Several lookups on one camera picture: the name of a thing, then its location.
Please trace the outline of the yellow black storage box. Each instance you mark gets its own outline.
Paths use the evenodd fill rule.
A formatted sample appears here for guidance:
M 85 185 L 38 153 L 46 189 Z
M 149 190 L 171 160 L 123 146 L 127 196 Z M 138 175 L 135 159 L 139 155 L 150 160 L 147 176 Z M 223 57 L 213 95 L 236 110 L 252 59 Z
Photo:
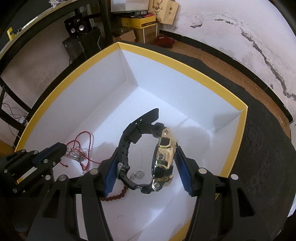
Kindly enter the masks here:
M 144 29 L 156 24 L 156 16 L 147 15 L 141 16 L 140 18 L 139 16 L 133 18 L 122 18 L 121 23 L 123 27 Z

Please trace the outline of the white paper shopping bag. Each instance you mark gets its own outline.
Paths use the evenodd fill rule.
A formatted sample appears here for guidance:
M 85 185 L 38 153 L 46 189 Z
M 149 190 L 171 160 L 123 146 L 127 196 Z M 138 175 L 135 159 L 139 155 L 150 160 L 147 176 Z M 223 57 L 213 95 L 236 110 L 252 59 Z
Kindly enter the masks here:
M 111 0 L 111 12 L 146 11 L 149 9 L 149 0 Z

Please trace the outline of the red cloth on floor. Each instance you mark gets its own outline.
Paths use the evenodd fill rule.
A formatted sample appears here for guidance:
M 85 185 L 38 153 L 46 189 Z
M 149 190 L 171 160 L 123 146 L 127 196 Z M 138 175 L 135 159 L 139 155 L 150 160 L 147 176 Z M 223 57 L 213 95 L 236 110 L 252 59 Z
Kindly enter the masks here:
M 175 40 L 168 36 L 158 36 L 157 39 L 153 42 L 153 45 L 159 46 L 162 48 L 173 48 Z

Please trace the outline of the black patterned table cloth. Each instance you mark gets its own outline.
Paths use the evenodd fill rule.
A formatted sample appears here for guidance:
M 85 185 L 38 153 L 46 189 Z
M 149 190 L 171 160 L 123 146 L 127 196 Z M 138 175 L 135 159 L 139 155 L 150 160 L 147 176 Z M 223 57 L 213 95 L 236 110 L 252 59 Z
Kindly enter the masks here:
M 203 61 L 140 43 L 209 76 L 248 105 L 246 126 L 232 173 L 237 174 L 254 199 L 271 239 L 285 228 L 295 196 L 295 149 L 276 117 L 243 87 L 208 67 Z

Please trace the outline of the brown paper shopping bag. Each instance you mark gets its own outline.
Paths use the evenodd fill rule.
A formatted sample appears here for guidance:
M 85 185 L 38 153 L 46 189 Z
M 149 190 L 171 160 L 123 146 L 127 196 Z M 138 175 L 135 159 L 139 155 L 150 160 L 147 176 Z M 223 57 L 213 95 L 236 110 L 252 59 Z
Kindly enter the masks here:
M 172 25 L 179 8 L 179 3 L 172 0 L 150 0 L 149 13 L 156 16 L 156 19 L 166 25 Z

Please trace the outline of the yellow white cardboard box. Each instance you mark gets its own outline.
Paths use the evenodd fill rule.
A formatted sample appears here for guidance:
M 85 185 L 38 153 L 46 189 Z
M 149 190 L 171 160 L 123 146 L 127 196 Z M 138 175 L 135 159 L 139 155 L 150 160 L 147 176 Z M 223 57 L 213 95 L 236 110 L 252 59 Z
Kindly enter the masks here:
M 214 175 L 228 177 L 242 141 L 247 104 L 221 84 L 171 57 L 132 44 L 115 43 L 99 52 L 49 94 L 23 132 L 17 150 L 43 150 L 79 133 L 93 136 L 91 156 L 112 156 L 123 130 L 158 108 L 185 155 Z M 150 183 L 149 158 L 157 139 L 143 135 L 129 149 L 131 173 Z M 182 240 L 195 197 L 185 192 L 176 166 L 173 180 L 159 192 L 128 192 L 103 202 L 114 240 Z

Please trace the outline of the black speaker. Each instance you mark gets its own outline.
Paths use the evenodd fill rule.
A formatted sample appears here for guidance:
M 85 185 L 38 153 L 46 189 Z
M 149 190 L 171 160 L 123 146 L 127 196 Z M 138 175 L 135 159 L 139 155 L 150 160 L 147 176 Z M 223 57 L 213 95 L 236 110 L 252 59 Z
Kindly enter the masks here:
M 84 16 L 72 16 L 64 21 L 65 28 L 70 37 L 79 37 L 92 30 L 91 23 Z

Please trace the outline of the gold black wrist watch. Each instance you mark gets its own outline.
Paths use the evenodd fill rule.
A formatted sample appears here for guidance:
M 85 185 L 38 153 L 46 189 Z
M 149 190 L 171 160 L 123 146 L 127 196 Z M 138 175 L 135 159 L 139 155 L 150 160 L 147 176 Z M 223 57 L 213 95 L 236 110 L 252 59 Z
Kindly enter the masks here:
M 159 109 L 154 108 L 131 122 L 123 130 L 117 147 L 117 178 L 129 189 L 139 189 L 143 194 L 160 191 L 173 178 L 177 140 L 171 135 L 171 130 L 158 122 L 158 119 Z M 149 158 L 149 184 L 137 184 L 128 177 L 130 146 L 135 145 L 143 135 L 150 135 L 158 141 Z

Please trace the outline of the small silver ring pendant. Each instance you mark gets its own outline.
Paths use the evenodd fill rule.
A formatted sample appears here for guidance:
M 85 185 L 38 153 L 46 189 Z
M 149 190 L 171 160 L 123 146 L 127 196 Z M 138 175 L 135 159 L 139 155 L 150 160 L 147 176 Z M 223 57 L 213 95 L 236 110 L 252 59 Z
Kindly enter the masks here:
M 144 178 L 144 172 L 143 171 L 136 171 L 135 173 L 131 173 L 130 175 L 130 180 L 134 180 L 134 179 L 142 179 Z

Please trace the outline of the dark wooden desk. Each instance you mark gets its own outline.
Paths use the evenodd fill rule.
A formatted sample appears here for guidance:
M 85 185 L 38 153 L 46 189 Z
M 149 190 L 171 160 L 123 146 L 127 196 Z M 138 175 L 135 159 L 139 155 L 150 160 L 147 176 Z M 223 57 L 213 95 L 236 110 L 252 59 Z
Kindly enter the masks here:
M 1 139 L 14 142 L 42 101 L 85 60 L 112 44 L 110 1 L 64 1 L 37 15 L 1 50 Z M 92 30 L 70 37 L 64 21 L 89 19 Z

